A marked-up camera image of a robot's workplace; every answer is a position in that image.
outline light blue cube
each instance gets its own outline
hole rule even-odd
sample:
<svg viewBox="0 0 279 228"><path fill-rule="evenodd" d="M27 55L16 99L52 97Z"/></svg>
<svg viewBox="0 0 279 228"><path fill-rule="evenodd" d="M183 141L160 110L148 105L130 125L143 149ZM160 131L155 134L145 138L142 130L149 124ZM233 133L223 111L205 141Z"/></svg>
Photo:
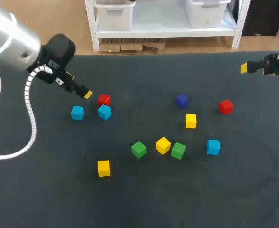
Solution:
<svg viewBox="0 0 279 228"><path fill-rule="evenodd" d="M207 144L207 154L219 155L220 152L220 141L209 139Z"/></svg>
<svg viewBox="0 0 279 228"><path fill-rule="evenodd" d="M84 117L84 108L79 106L74 106L71 111L71 117L73 120L82 120Z"/></svg>
<svg viewBox="0 0 279 228"><path fill-rule="evenodd" d="M111 108L103 104L98 109L98 116L104 120L107 120L111 116Z"/></svg>

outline white cable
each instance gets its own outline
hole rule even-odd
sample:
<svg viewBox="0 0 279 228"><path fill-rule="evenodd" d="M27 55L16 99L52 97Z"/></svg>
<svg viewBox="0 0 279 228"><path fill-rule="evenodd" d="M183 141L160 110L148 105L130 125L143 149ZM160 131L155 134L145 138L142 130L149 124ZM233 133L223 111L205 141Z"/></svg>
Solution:
<svg viewBox="0 0 279 228"><path fill-rule="evenodd" d="M36 121L35 121L34 113L33 113L32 107L31 107L31 103L30 103L29 92L30 92L30 86L31 86L33 78L40 71L45 71L47 73L52 74L52 70L50 68L48 68L47 66L37 67L29 75L29 77L27 79L27 82L26 82L26 86L25 86L25 103L26 103L27 111L29 113L29 117L30 117L30 121L31 121L31 127L32 127L32 134L31 134L30 141L20 151L17 151L15 153L8 154L8 155L0 155L0 160L10 159L10 158L15 158L17 156L20 156L21 154L26 152L28 149L30 149L30 147L33 145L33 143L35 141L35 138L36 138Z"/></svg>

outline cardboard box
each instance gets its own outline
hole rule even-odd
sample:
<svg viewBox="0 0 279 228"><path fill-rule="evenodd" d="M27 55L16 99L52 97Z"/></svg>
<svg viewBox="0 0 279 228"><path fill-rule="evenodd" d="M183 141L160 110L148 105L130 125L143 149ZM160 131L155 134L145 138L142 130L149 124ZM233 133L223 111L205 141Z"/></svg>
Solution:
<svg viewBox="0 0 279 228"><path fill-rule="evenodd" d="M100 51L121 52L121 39L100 39Z"/></svg>
<svg viewBox="0 0 279 228"><path fill-rule="evenodd" d="M140 38L124 38L121 42L122 51L142 51L144 39Z"/></svg>
<svg viewBox="0 0 279 228"><path fill-rule="evenodd" d="M145 51L152 51L161 54L165 50L166 38L146 38L143 43Z"/></svg>

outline storage bin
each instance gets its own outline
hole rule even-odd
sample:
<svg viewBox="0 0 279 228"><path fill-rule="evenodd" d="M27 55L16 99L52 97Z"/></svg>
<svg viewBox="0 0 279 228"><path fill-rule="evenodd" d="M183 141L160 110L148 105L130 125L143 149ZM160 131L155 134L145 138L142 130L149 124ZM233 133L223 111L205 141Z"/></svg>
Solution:
<svg viewBox="0 0 279 228"><path fill-rule="evenodd" d="M226 6L231 0L185 0L190 27L194 29L219 27Z"/></svg>
<svg viewBox="0 0 279 228"><path fill-rule="evenodd" d="M99 29L128 31L132 29L135 2L128 0L97 0L94 6L99 15Z"/></svg>

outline shelf leg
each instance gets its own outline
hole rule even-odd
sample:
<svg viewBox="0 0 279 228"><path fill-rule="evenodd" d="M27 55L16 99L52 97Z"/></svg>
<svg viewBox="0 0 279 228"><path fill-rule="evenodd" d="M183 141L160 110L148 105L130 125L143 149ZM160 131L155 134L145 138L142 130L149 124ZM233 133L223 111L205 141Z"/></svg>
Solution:
<svg viewBox="0 0 279 228"><path fill-rule="evenodd" d="M85 0L84 2L86 4L87 17L88 17L88 22L90 27L93 49L94 51L99 51L100 44L96 33L98 28L98 20L95 21L93 0Z"/></svg>
<svg viewBox="0 0 279 228"><path fill-rule="evenodd" d="M235 35L234 35L234 38L233 38L233 43L232 43L232 46L231 46L232 49L238 49L238 47L239 47L241 37L242 37L243 28L244 28L244 24L245 24L245 20L246 20L246 17L247 17L249 4L250 4L250 0L243 0L242 1L242 6L241 6L241 9L239 10L238 22L236 24L236 31L235 31Z"/></svg>

